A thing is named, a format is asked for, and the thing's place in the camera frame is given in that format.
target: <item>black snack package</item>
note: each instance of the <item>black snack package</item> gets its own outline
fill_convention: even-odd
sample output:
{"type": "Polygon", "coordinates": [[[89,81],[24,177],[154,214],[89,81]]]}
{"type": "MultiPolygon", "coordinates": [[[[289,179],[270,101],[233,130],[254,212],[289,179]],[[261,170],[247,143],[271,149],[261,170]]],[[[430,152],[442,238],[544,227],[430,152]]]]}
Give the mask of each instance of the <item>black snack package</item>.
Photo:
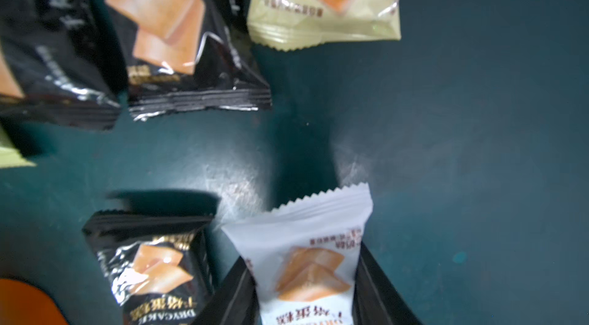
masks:
{"type": "Polygon", "coordinates": [[[83,233],[125,325],[185,325],[212,294],[203,229],[212,217],[99,212],[83,233]]]}
{"type": "Polygon", "coordinates": [[[0,117],[112,128],[98,39],[89,0],[0,0],[0,117]]]}
{"type": "Polygon", "coordinates": [[[421,325],[362,243],[353,302],[356,325],[421,325]]]}
{"type": "Polygon", "coordinates": [[[256,285],[240,257],[191,325],[256,325],[258,315],[256,285]]]}
{"type": "Polygon", "coordinates": [[[271,107],[270,87],[249,54],[241,0],[105,3],[127,64],[135,120],[205,108],[271,107]]]}

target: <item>table surface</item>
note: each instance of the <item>table surface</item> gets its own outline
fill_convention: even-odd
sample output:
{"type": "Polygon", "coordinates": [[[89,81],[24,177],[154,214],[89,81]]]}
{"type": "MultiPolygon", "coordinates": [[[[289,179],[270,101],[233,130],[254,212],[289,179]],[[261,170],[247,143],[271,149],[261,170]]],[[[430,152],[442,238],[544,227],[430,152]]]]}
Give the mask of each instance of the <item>table surface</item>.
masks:
{"type": "Polygon", "coordinates": [[[93,212],[216,211],[222,278],[220,223],[366,181],[364,241],[425,324],[586,324],[588,6],[401,0],[401,42],[256,47],[273,111],[9,125],[38,167],[0,171],[0,275],[71,325],[119,324],[80,233],[93,212]]]}

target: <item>cream snack package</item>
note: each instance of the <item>cream snack package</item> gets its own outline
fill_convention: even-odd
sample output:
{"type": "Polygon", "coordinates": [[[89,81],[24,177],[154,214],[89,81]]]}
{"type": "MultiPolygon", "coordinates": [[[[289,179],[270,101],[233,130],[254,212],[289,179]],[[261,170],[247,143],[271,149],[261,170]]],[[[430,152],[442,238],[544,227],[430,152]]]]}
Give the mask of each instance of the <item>cream snack package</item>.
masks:
{"type": "Polygon", "coordinates": [[[285,51],[401,39],[399,0],[251,0],[247,27],[254,42],[285,51]]]}
{"type": "Polygon", "coordinates": [[[135,120],[206,108],[271,108],[242,0],[104,0],[129,76],[135,120]]]}
{"type": "Polygon", "coordinates": [[[221,228],[256,283],[264,325],[353,325],[352,302],[367,184],[290,202],[221,228]]]}

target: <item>plastic wrapper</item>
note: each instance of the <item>plastic wrapper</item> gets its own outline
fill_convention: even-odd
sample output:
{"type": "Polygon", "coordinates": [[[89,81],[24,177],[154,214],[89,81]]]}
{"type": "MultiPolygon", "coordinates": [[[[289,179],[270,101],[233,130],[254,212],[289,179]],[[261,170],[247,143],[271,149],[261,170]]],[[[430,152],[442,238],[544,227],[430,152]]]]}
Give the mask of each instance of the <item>plastic wrapper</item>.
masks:
{"type": "Polygon", "coordinates": [[[264,325],[352,325],[371,212],[368,185],[359,184],[222,226],[256,281],[264,325]]]}
{"type": "Polygon", "coordinates": [[[252,0],[247,26],[254,42],[281,50],[401,39],[399,0],[252,0]]]}
{"type": "Polygon", "coordinates": [[[135,120],[205,108],[271,107],[249,53],[241,0],[105,0],[135,120]]]}
{"type": "Polygon", "coordinates": [[[257,325],[258,315],[254,281],[239,258],[191,325],[257,325]]]}
{"type": "Polygon", "coordinates": [[[97,42],[88,0],[0,0],[0,117],[112,128],[97,42]]]}
{"type": "Polygon", "coordinates": [[[355,325],[421,325],[364,243],[356,274],[355,325]]]}
{"type": "Polygon", "coordinates": [[[36,164],[23,158],[21,152],[12,144],[8,134],[0,124],[0,169],[14,167],[35,167],[36,164]]]}
{"type": "Polygon", "coordinates": [[[125,325],[184,325],[211,297],[204,227],[212,217],[97,213],[83,233],[125,325]]]}

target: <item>white snack package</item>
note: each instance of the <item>white snack package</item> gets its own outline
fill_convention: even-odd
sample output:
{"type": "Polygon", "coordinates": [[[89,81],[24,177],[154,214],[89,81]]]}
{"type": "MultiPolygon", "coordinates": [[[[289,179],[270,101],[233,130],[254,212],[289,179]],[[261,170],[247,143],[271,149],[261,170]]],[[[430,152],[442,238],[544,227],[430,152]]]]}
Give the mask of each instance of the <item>white snack package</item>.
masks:
{"type": "Polygon", "coordinates": [[[256,281],[264,325],[353,325],[366,183],[307,196],[221,228],[256,281]]]}

